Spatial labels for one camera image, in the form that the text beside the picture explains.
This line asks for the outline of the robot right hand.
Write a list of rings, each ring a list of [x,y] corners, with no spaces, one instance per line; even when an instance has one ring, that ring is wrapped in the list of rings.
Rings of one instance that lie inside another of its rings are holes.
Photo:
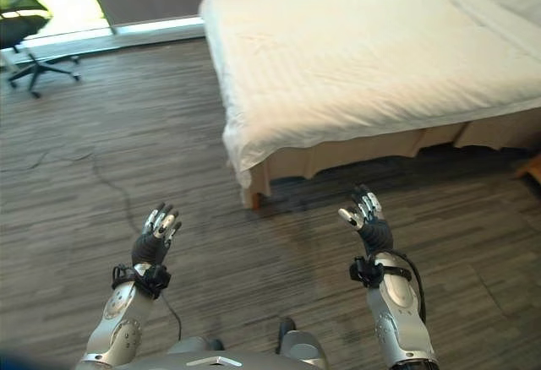
[[[353,188],[351,198],[353,206],[340,208],[338,215],[359,234],[366,254],[393,249],[391,228],[375,193],[359,184]]]

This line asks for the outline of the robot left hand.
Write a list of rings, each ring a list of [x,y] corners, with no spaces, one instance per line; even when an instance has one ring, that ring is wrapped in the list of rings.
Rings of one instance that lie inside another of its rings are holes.
[[[172,204],[156,206],[145,219],[141,233],[134,242],[132,265],[162,264],[181,226],[179,212],[173,209]]]

